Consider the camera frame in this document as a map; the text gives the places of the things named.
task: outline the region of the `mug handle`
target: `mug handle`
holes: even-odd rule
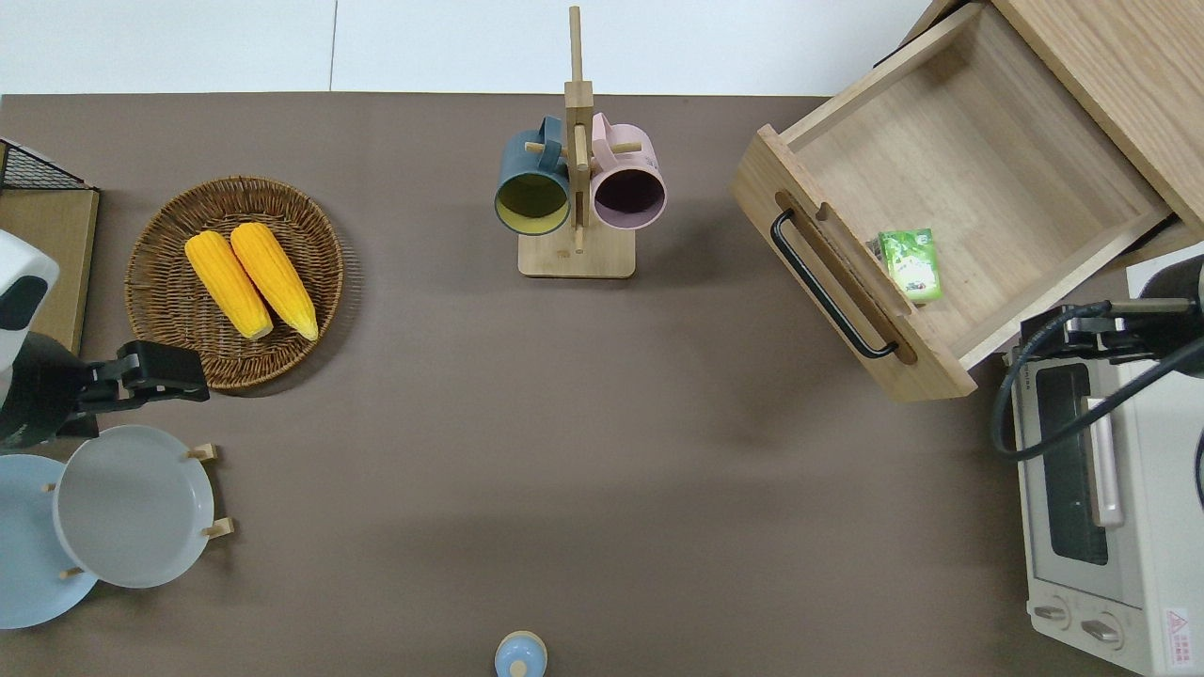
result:
[[[619,165],[614,151],[610,149],[610,120],[606,119],[606,113],[594,113],[594,134],[590,146],[602,171]]]
[[[547,172],[556,171],[556,163],[560,161],[561,139],[565,135],[565,123],[560,118],[544,116],[539,125],[539,142],[543,143],[543,152],[539,153],[539,169]]]

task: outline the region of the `oven knob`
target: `oven knob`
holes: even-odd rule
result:
[[[1066,620],[1066,611],[1056,606],[1034,607],[1033,616],[1039,616],[1049,620]]]
[[[1044,618],[1062,630],[1070,628],[1070,610],[1062,597],[1055,595],[1040,606],[1028,602],[1028,611],[1037,618]]]
[[[1119,649],[1125,643],[1125,635],[1121,634],[1121,624],[1110,613],[1100,614],[1099,618],[1092,620],[1084,620],[1080,626],[1084,632],[1112,649]]]

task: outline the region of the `yellow corn cob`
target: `yellow corn cob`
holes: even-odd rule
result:
[[[230,243],[276,314],[306,338],[317,341],[313,301],[272,231],[261,223],[244,223],[230,234]]]
[[[267,317],[264,301],[259,299],[225,237],[214,230],[194,235],[184,242],[184,255],[238,334],[255,341],[272,330],[272,318]]]

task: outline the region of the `warning label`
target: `warning label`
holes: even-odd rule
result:
[[[1186,608],[1168,608],[1167,623],[1167,663],[1170,667],[1193,667],[1192,629],[1188,625]]]

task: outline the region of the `white wall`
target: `white wall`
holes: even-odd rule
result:
[[[542,92],[567,0],[2,0],[0,94]],[[834,94],[928,0],[579,0],[585,77],[624,94]]]

